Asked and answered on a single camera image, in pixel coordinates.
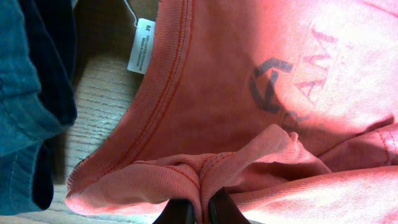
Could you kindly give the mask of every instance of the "folded fabric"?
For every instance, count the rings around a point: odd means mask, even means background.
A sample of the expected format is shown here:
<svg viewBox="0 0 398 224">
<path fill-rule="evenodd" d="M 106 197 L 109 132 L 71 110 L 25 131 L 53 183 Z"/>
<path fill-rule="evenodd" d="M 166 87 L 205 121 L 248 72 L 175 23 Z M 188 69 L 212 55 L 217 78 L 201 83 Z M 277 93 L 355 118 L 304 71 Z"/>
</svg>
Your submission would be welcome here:
<svg viewBox="0 0 398 224">
<path fill-rule="evenodd" d="M 226 187 L 263 223 L 397 222 L 397 71 L 395 1 L 161 1 L 140 90 L 66 203 L 187 198 L 208 223 Z"/>
<path fill-rule="evenodd" d="M 50 206 L 43 142 L 76 118 L 71 79 L 75 28 L 70 0 L 3 1 L 0 8 L 0 215 Z"/>
</svg>

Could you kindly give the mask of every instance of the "white tag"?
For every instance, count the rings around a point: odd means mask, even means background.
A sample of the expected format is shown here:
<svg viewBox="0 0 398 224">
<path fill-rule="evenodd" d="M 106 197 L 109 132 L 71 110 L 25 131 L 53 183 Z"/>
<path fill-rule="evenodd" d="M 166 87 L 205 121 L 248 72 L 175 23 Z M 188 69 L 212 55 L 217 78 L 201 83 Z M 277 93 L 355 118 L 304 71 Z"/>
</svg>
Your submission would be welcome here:
<svg viewBox="0 0 398 224">
<path fill-rule="evenodd" d="M 155 22 L 140 18 L 136 30 L 136 37 L 131 49 L 130 61 L 127 69 L 144 74 L 147 72 L 152 49 L 154 48 Z"/>
</svg>

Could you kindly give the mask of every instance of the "wooden table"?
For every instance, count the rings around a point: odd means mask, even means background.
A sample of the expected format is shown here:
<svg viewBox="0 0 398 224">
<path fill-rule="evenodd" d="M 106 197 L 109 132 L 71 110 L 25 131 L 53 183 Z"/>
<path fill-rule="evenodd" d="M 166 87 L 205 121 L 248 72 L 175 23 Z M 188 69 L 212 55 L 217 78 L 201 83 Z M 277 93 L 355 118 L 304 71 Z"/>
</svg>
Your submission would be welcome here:
<svg viewBox="0 0 398 224">
<path fill-rule="evenodd" d="M 155 20 L 157 0 L 130 0 L 138 17 Z M 115 128 L 134 99 L 143 76 L 127 71 L 134 18 L 123 0 L 79 0 L 75 8 L 78 56 L 74 87 L 78 118 L 59 138 L 54 198 L 44 212 L 0 217 L 0 223 L 152 223 L 156 217 L 100 215 L 71 211 L 64 202 L 66 179 Z"/>
</svg>

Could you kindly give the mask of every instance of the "jeans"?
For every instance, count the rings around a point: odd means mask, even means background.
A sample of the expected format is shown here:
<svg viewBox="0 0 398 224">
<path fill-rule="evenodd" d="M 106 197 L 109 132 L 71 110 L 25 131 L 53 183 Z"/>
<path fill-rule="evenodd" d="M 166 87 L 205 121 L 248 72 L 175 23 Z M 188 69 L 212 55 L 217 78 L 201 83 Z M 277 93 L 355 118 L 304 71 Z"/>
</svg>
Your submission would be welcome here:
<svg viewBox="0 0 398 224">
<path fill-rule="evenodd" d="M 76 37 L 71 0 L 0 6 L 0 215 L 15 215 L 51 204 L 44 141 L 76 119 Z"/>
</svg>

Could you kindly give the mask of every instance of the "pink fabric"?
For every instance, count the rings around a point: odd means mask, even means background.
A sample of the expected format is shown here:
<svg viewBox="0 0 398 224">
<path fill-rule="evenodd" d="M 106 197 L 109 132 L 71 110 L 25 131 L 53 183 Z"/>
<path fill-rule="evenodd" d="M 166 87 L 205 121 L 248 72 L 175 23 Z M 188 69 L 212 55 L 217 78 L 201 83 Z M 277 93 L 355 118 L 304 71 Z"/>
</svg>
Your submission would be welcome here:
<svg viewBox="0 0 398 224">
<path fill-rule="evenodd" d="M 398 222 L 397 72 L 393 0 L 163 0 L 140 90 L 66 203 L 187 198 L 208 223 L 225 186 L 259 222 Z"/>
</svg>

